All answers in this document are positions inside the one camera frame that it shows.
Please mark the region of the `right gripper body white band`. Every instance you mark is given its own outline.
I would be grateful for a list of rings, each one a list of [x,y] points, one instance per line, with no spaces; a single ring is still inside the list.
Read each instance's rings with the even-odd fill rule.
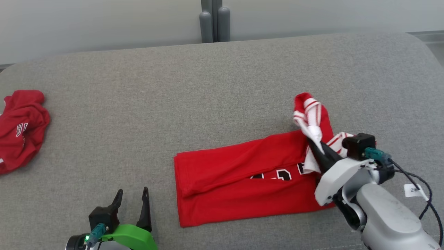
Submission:
[[[381,176],[374,160],[354,160],[344,158],[322,174],[315,190],[315,199],[319,205],[333,202],[334,195],[342,198],[350,207],[358,207],[356,195],[366,184],[380,184]]]

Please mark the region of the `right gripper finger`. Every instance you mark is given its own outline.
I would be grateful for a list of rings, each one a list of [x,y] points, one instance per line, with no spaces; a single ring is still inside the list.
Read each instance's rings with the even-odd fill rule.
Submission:
[[[309,137],[307,141],[311,154],[306,154],[306,172],[326,173],[334,164],[334,150],[323,141],[316,143]]]
[[[344,159],[344,157],[339,155],[336,151],[334,151],[330,146],[325,144],[323,141],[321,141],[321,146],[323,150],[323,154],[321,156],[322,167],[332,167],[335,163]]]

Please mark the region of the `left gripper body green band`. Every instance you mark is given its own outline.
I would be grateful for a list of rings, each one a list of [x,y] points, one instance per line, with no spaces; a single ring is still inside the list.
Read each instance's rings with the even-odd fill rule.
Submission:
[[[103,250],[157,250],[149,231],[135,225],[119,225],[112,234],[102,237]]]

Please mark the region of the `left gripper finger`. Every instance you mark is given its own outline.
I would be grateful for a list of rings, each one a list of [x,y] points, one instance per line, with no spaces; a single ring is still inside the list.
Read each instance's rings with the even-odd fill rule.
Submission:
[[[123,189],[119,189],[116,193],[115,198],[113,199],[113,202],[110,205],[111,211],[117,211],[119,207],[121,206],[123,197]]]
[[[152,232],[149,190],[146,186],[143,188],[142,209],[140,212],[139,220],[136,223],[136,226],[150,233]]]

